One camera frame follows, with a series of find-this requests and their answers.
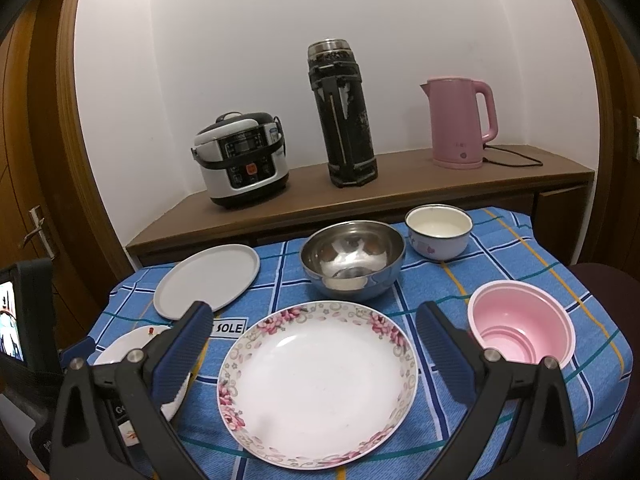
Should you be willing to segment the dark red chair seat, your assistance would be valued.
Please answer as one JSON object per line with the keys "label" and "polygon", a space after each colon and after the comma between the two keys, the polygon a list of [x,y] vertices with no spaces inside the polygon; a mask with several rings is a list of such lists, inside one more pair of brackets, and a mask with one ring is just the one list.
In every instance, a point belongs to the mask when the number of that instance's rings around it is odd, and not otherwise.
{"label": "dark red chair seat", "polygon": [[577,263],[570,267],[578,280],[602,304],[622,330],[635,356],[639,355],[640,284],[624,271],[601,263]]}

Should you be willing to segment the white enamel bowl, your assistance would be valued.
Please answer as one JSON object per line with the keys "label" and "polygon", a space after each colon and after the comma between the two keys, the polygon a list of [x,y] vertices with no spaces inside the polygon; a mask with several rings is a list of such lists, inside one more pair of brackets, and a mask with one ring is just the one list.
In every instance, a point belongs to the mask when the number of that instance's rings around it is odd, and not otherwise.
{"label": "white enamel bowl", "polygon": [[464,210],[444,204],[411,209],[405,216],[405,224],[411,247],[433,261],[449,261],[460,256],[469,244],[474,226]]}

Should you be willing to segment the small red flower plate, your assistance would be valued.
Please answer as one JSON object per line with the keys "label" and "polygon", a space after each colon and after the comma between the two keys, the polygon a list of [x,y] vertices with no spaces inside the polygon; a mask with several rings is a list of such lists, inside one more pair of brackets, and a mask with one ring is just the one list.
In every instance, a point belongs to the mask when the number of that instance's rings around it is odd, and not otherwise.
{"label": "small red flower plate", "polygon": [[[130,332],[118,337],[103,350],[94,361],[94,365],[115,364],[122,361],[131,362],[129,357],[131,353],[141,354],[139,362],[142,363],[143,360],[149,356],[148,344],[168,330],[169,326],[166,325],[145,325],[130,330]],[[186,374],[182,386],[176,393],[175,399],[171,402],[164,403],[160,407],[160,411],[168,422],[176,416],[179,408],[181,408],[182,402],[186,397],[186,390],[188,390],[190,378],[191,374]]]}

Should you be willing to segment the plain white round plate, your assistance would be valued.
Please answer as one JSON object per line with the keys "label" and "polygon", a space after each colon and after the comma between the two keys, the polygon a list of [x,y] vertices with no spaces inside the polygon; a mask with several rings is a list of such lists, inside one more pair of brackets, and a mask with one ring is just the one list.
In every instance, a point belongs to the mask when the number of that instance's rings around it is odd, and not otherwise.
{"label": "plain white round plate", "polygon": [[154,292],[155,311],[177,321],[194,301],[216,312],[238,299],[253,284],[260,269],[258,253],[241,244],[208,248],[174,266]]}

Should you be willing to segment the stainless steel bowl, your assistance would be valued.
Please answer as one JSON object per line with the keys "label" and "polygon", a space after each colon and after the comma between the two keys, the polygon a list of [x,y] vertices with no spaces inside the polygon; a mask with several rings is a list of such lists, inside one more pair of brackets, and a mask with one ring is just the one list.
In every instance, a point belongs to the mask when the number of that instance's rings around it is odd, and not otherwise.
{"label": "stainless steel bowl", "polygon": [[373,220],[327,226],[303,244],[303,270],[326,298],[365,302],[381,296],[399,278],[406,255],[405,237]]}

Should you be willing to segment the pink plastic bowl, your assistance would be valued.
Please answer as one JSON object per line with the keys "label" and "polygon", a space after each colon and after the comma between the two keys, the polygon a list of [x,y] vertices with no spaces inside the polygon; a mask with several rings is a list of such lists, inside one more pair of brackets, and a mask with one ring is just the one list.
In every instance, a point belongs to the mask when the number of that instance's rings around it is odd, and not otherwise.
{"label": "pink plastic bowl", "polygon": [[546,356],[567,367],[574,356],[574,324],[548,292],[520,281],[493,281],[472,293],[470,331],[481,347],[511,362],[537,364]]}

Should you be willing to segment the wooden door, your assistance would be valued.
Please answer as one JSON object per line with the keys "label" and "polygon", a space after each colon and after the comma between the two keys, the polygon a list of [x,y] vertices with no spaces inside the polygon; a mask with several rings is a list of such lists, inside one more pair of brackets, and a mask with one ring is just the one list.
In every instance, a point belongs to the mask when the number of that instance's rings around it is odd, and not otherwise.
{"label": "wooden door", "polygon": [[52,262],[54,338],[85,337],[112,289],[132,271],[90,166],[75,81],[79,0],[28,0],[1,41],[1,263],[39,259],[21,249],[40,205]]}

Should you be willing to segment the large floral rim plate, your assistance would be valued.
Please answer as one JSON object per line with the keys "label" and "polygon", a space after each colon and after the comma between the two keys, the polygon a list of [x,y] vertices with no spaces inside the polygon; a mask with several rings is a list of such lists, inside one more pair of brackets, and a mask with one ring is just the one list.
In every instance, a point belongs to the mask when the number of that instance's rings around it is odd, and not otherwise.
{"label": "large floral rim plate", "polygon": [[267,315],[232,344],[217,404],[245,451],[274,466],[321,470],[389,439],[418,385],[413,345],[388,316],[311,301]]}

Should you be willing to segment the black thermos flask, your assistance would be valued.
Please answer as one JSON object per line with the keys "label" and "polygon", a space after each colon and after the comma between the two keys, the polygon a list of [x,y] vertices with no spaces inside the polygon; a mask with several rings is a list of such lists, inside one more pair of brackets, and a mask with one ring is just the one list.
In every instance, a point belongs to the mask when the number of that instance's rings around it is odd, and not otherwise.
{"label": "black thermos flask", "polygon": [[307,50],[308,76],[326,144],[328,169],[338,188],[378,177],[359,65],[344,39],[325,39]]}

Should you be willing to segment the pink electric kettle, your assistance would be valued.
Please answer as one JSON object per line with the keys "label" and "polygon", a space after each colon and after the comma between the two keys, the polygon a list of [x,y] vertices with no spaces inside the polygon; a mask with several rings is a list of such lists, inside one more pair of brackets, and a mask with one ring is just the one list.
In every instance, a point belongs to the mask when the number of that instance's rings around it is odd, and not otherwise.
{"label": "pink electric kettle", "polygon": [[430,106],[432,159],[435,165],[477,169],[483,148],[498,136],[494,94],[484,81],[439,77],[421,84]]}

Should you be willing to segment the white black rice cooker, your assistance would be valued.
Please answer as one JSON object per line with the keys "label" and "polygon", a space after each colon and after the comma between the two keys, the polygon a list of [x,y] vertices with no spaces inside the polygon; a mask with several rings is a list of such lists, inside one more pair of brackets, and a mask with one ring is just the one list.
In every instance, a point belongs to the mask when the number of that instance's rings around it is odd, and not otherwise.
{"label": "white black rice cooker", "polygon": [[288,184],[282,124],[266,112],[217,117],[195,136],[191,155],[209,199],[224,209],[270,200]]}

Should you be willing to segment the brown wooden sideboard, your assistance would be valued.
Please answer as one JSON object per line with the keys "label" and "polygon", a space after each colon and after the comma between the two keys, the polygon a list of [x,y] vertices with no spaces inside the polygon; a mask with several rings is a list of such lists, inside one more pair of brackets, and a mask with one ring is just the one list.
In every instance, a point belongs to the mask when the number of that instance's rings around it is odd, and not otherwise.
{"label": "brown wooden sideboard", "polygon": [[434,165],[430,151],[416,150],[380,156],[378,178],[361,188],[337,188],[324,167],[316,165],[292,170],[283,192],[243,209],[225,210],[199,192],[152,222],[127,249],[150,266],[219,244],[292,240],[344,220],[399,222],[413,207],[431,203],[496,206],[531,217],[558,205],[561,231],[575,237],[593,170],[533,146],[522,145],[518,152],[541,160],[541,166],[514,168],[512,154],[492,151],[490,161],[478,169],[453,170]]}

